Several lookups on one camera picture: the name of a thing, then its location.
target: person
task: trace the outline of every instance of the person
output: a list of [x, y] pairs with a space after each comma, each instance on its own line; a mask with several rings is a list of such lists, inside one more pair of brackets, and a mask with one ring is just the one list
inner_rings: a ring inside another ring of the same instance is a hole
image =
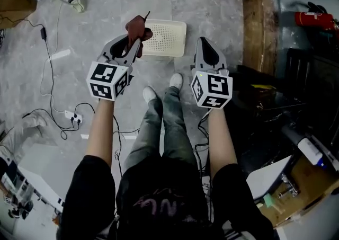
[[[111, 174], [114, 102], [100, 100], [86, 155], [66, 195], [57, 239], [92, 240], [104, 232], [109, 240], [223, 239], [227, 220], [234, 230], [255, 239], [273, 238], [272, 224], [255, 205], [237, 164], [224, 111], [216, 109], [208, 117], [214, 208], [214, 221], [209, 221], [180, 104], [182, 83], [183, 77], [174, 74], [162, 102], [152, 88], [144, 89], [148, 111], [124, 164], [116, 209]], [[162, 118], [165, 137], [160, 156]]]

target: white sneaker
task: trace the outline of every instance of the white sneaker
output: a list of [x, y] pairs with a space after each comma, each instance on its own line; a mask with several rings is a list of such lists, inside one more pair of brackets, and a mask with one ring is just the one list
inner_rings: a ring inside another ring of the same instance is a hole
[[177, 89], [181, 89], [183, 83], [183, 77], [180, 73], [173, 74], [169, 86], [175, 86]]
[[147, 104], [149, 103], [149, 101], [157, 98], [157, 94], [155, 93], [153, 88], [151, 88], [150, 86], [145, 87], [142, 94], [143, 94], [144, 100]]

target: brown glove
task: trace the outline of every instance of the brown glove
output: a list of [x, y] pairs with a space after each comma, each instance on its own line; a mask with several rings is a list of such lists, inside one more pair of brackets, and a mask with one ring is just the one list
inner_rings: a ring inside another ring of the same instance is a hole
[[[128, 46], [127, 50], [129, 50], [134, 42], [139, 38], [141, 41], [145, 41], [150, 39], [153, 36], [153, 33], [150, 28], [145, 27], [145, 22], [147, 19], [146, 15], [145, 18], [141, 16], [136, 16], [133, 20], [128, 22], [125, 26], [126, 30], [128, 31]], [[142, 43], [140, 44], [139, 51], [137, 53], [137, 57], [140, 58], [142, 56]]]

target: wooden pallet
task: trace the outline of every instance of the wooden pallet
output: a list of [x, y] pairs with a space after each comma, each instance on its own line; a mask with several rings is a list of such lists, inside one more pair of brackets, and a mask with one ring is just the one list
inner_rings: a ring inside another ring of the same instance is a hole
[[278, 25], [274, 0], [243, 0], [243, 65], [274, 76]]

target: power strip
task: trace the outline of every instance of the power strip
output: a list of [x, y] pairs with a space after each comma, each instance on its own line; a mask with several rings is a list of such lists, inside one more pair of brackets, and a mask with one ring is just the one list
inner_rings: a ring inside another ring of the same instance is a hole
[[65, 110], [65, 117], [66, 117], [66, 119], [69, 119], [69, 120], [72, 120], [72, 118], [73, 118], [73, 120], [75, 121], [75, 122], [77, 122], [78, 120], [80, 120], [80, 122], [79, 123], [81, 123], [81, 122], [83, 122], [83, 117], [82, 117], [82, 115], [80, 115], [80, 114], [74, 114], [74, 112], [70, 112], [70, 111], [67, 111], [67, 110]]

